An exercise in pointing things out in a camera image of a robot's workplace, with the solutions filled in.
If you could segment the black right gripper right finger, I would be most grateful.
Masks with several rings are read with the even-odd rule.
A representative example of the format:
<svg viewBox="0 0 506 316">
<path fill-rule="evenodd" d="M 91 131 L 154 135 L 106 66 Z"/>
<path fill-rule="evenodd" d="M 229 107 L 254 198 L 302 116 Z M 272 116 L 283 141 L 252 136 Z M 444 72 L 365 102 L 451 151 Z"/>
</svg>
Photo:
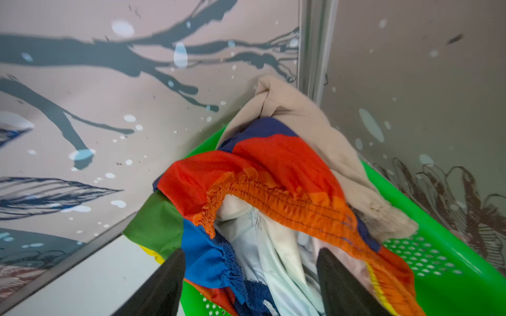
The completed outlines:
<svg viewBox="0 0 506 316">
<path fill-rule="evenodd" d="M 327 315 L 390 314 L 327 248 L 319 251 L 316 267 Z"/>
</svg>

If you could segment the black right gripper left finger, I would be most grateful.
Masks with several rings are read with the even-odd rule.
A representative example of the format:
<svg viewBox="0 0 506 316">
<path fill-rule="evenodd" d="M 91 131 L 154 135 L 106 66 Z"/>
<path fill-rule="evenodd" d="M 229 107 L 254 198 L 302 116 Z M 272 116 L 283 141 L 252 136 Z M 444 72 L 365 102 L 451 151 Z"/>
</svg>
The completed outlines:
<svg viewBox="0 0 506 316">
<path fill-rule="evenodd" d="M 113 316 L 174 316 L 179 309 L 185 274 L 185 254 L 175 250 Z"/>
</svg>

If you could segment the rainbow striped shorts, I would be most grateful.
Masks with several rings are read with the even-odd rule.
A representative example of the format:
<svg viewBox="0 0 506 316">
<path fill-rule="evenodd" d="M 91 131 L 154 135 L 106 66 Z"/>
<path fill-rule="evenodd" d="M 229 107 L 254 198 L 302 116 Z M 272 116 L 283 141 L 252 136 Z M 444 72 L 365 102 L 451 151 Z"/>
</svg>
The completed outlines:
<svg viewBox="0 0 506 316">
<path fill-rule="evenodd" d="M 262 118 L 172 164 L 125 236 L 159 263 L 182 249 L 184 279 L 232 315 L 325 315 L 338 301 L 422 315 L 412 271 L 383 246 L 416 231 L 390 205 L 355 209 L 308 144 Z"/>
</svg>

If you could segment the beige shorts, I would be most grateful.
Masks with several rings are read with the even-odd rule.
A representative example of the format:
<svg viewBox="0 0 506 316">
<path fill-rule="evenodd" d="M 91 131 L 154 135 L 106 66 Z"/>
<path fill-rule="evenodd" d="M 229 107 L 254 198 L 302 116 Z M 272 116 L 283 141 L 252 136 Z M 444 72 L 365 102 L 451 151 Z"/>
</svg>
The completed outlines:
<svg viewBox="0 0 506 316">
<path fill-rule="evenodd" d="M 418 224 L 382 197 L 368 179 L 357 151 L 331 126 L 324 112 L 303 93 L 275 76 L 259 78 L 254 97 L 228 124 L 218 144 L 224 144 L 253 120 L 265 117 L 282 122 L 319 155 L 372 237 L 384 242 L 417 233 Z"/>
</svg>

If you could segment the green plastic basket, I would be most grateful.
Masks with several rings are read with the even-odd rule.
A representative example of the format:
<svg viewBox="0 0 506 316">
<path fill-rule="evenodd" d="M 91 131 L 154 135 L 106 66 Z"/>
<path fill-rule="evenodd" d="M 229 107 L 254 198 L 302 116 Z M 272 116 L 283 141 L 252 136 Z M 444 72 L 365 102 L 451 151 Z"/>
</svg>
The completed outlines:
<svg viewBox="0 0 506 316">
<path fill-rule="evenodd" d="M 159 189 L 184 218 L 215 237 L 218 208 L 239 197 L 287 228 L 365 263 L 398 315 L 504 315 L 505 279 L 433 221 L 373 250 L 329 167 L 301 138 L 277 133 L 174 163 Z"/>
</svg>

